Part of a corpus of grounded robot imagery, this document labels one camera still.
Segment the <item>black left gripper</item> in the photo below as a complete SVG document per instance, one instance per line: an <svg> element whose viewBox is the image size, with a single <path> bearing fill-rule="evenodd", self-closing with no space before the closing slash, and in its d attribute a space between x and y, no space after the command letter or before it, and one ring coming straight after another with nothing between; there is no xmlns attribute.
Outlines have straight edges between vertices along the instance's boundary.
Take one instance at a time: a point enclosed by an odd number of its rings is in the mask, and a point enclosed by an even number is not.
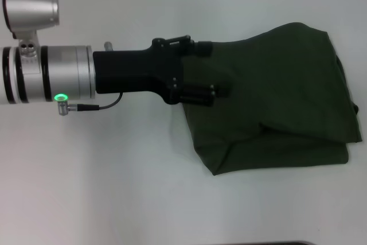
<svg viewBox="0 0 367 245"><path fill-rule="evenodd" d="M189 35L165 40L155 38L144 50L95 51L95 87L98 94L153 92L167 104L211 107L228 98L229 84L183 84L180 57L209 57L211 41L195 42Z"/></svg>

